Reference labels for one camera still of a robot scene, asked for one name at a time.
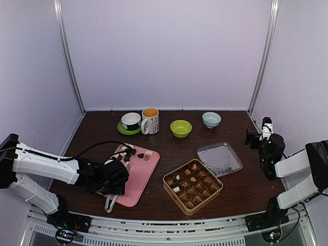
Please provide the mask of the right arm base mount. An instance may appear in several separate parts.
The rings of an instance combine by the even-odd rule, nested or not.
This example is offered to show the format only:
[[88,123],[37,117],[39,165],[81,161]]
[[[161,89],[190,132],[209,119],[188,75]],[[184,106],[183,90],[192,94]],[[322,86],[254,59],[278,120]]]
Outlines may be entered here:
[[289,222],[288,215],[272,216],[267,212],[248,215],[244,219],[249,232],[277,227],[281,224]]

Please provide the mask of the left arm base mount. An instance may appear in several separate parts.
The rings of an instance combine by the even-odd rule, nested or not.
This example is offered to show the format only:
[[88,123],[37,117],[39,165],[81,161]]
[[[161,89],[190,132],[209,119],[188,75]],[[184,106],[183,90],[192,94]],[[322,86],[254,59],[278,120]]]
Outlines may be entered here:
[[54,213],[51,215],[45,214],[45,216],[47,223],[53,225],[55,228],[67,229],[75,233],[87,233],[92,222],[91,217],[74,213]]

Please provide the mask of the white metal tongs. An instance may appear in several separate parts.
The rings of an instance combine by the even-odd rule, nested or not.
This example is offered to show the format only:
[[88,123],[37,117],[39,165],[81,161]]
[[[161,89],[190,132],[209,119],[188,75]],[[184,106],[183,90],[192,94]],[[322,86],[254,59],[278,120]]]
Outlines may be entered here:
[[[130,169],[131,169],[130,162],[129,161],[126,162],[124,164],[124,166],[126,167],[128,173],[129,173],[130,172]],[[115,206],[115,203],[116,203],[116,201],[117,201],[117,199],[118,199],[119,196],[120,195],[111,195],[111,194],[107,195],[106,202],[105,202],[105,211],[107,213],[111,213],[112,212],[112,210],[113,210],[113,208]]]

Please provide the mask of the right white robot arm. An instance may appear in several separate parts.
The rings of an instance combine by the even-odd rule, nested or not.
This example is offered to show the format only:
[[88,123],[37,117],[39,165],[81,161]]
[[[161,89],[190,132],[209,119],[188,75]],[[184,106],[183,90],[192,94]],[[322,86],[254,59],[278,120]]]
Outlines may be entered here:
[[327,189],[327,140],[308,143],[301,151],[284,158],[283,137],[264,126],[260,134],[246,130],[245,144],[258,150],[260,168],[270,181],[310,170],[303,181],[269,200],[262,219],[266,226],[274,226],[288,209]]

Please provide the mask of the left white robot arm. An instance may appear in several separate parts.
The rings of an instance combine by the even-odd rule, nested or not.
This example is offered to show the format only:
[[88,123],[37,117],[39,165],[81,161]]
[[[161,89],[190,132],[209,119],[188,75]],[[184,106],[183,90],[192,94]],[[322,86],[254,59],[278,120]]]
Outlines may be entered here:
[[63,228],[70,227],[74,217],[66,200],[50,193],[29,177],[48,177],[69,185],[82,187],[101,195],[123,195],[129,172],[125,165],[110,158],[104,164],[82,158],[51,155],[33,149],[11,133],[1,142],[1,189],[14,190],[53,218]]

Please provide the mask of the bear print tin lid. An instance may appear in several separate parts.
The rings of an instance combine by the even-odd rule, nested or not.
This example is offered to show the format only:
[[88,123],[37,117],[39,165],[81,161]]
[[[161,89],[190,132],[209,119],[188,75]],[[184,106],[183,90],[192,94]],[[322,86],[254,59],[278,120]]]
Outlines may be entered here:
[[227,142],[200,147],[196,154],[216,177],[226,176],[243,168],[241,160]]

